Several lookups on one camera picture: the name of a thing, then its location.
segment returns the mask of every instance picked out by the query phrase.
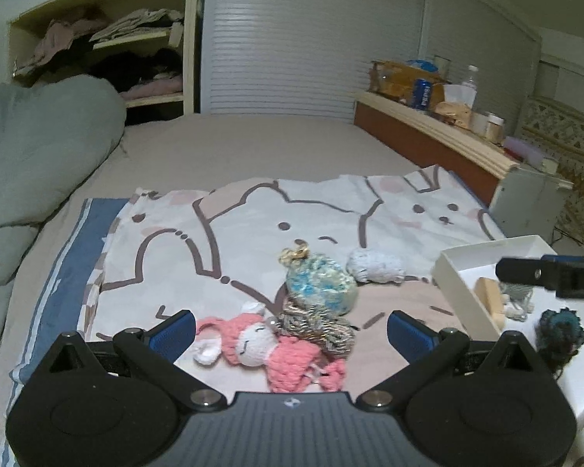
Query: white box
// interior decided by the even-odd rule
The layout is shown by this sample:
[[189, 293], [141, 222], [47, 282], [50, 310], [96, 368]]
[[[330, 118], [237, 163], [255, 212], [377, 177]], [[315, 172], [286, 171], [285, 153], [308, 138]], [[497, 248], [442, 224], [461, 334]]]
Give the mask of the white box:
[[[476, 341], [495, 341], [501, 332], [491, 320], [484, 305], [473, 292], [479, 277], [495, 276], [495, 265], [504, 256], [540, 258], [556, 252], [538, 235], [508, 238], [442, 251], [434, 265], [433, 277], [452, 305], [468, 335]], [[534, 345], [534, 326], [546, 309], [562, 307], [576, 311], [584, 326], [584, 300], [559, 299], [554, 292], [534, 288], [534, 312], [525, 323], [506, 319], [504, 330], [519, 330]], [[584, 426], [584, 346], [565, 368], [558, 384], [577, 417], [578, 428]]]

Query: gray comforter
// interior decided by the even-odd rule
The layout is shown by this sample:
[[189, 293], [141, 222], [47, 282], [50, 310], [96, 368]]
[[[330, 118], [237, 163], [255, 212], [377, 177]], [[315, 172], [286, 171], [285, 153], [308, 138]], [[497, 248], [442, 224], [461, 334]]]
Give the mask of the gray comforter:
[[0, 84], [0, 335], [23, 256], [117, 145], [125, 115], [112, 86], [89, 76], [32, 89]]

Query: wooden shelf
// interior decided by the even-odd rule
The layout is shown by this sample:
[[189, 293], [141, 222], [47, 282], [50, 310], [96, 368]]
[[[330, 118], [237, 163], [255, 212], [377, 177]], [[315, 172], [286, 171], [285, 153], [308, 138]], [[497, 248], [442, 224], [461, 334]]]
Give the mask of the wooden shelf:
[[170, 33], [169, 30], [161, 30], [159, 32], [142, 33], [140, 35], [134, 35], [133, 37], [119, 37], [118, 39], [106, 40], [105, 42], [96, 42], [93, 45], [93, 50], [95, 51], [95, 49], [112, 47], [113, 45], [141, 42], [142, 40], [163, 39], [164, 37], [168, 37]]
[[184, 101], [182, 93], [173, 93], [172, 95], [150, 96], [149, 98], [138, 98], [136, 100], [126, 101], [126, 107], [143, 107], [145, 105], [160, 105], [163, 103], [173, 103]]

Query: knitted toy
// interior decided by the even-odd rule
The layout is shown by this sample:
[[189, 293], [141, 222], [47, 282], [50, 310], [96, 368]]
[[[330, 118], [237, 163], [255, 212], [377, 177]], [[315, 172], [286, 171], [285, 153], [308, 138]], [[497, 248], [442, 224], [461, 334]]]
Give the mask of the knitted toy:
[[398, 256], [376, 249], [354, 249], [348, 256], [346, 270], [359, 283], [399, 283], [406, 275]]
[[195, 361], [212, 365], [222, 353], [232, 365], [265, 365], [268, 386], [275, 393], [302, 392], [314, 382], [327, 392], [342, 389], [346, 375], [343, 360], [320, 369], [318, 346], [296, 337], [277, 337], [264, 323], [263, 313], [263, 305], [251, 302], [231, 320], [209, 317], [198, 321], [198, 334], [213, 327], [220, 336], [195, 341], [192, 347]]

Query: plastic bottle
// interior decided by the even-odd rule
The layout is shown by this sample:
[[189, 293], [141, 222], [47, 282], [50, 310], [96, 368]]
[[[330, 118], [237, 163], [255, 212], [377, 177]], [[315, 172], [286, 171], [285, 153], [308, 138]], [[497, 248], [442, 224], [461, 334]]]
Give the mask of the plastic bottle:
[[461, 83], [462, 86], [467, 86], [468, 88], [474, 88], [478, 90], [478, 67], [474, 67], [474, 65], [469, 65], [467, 67], [467, 76]]
[[467, 67], [467, 77], [461, 83], [461, 86], [469, 88], [466, 93], [463, 93], [463, 102], [467, 107], [473, 108], [474, 107], [474, 100], [476, 99], [476, 93], [478, 92], [478, 84], [477, 84], [477, 77], [478, 77], [478, 67], [474, 67], [474, 65], [469, 65]]

